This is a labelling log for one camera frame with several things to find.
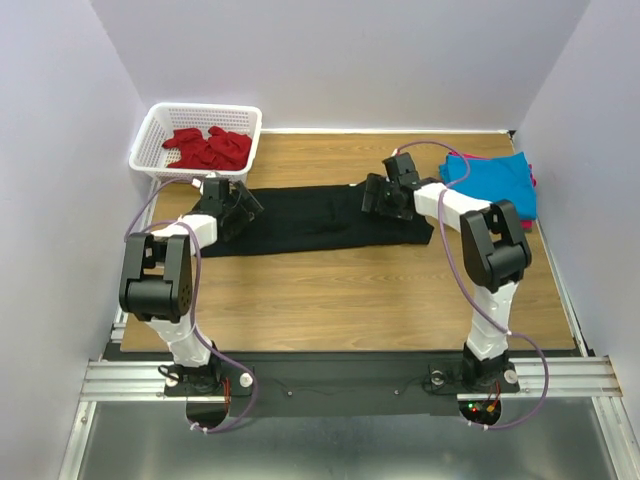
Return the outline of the black t-shirt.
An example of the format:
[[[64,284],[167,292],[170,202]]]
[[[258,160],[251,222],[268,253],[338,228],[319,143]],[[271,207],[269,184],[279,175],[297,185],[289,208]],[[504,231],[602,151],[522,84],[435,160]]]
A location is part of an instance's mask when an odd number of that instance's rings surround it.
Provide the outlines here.
[[[240,235],[203,247],[204,258],[386,245],[426,245],[434,227],[361,211],[364,184],[253,189],[264,207]]]

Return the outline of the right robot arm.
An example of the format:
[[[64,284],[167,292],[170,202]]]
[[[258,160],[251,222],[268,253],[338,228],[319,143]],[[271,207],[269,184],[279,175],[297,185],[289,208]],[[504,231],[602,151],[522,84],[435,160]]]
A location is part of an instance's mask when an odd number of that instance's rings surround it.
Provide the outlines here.
[[[472,390],[482,390],[491,383],[515,386],[518,377],[508,355],[508,338],[513,335],[509,319],[532,253],[512,202],[490,202],[455,190],[471,174],[469,161],[464,162],[464,175],[444,182],[422,179],[411,155],[396,153],[383,161],[384,175],[367,175],[361,210],[401,220],[416,215],[431,217],[441,229],[450,227],[459,232],[473,293],[464,287],[450,247],[447,243],[443,246],[456,282],[473,310],[463,347],[461,383]]]

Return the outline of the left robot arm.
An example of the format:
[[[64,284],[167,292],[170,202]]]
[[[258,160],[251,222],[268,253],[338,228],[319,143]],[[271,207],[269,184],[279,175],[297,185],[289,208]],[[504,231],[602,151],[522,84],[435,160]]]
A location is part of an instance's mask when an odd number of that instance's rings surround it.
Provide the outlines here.
[[[173,362],[158,367],[168,395],[230,394],[227,361],[195,318],[202,250],[236,239],[264,207],[241,181],[208,176],[192,185],[200,199],[191,211],[125,234],[119,304],[168,346]]]

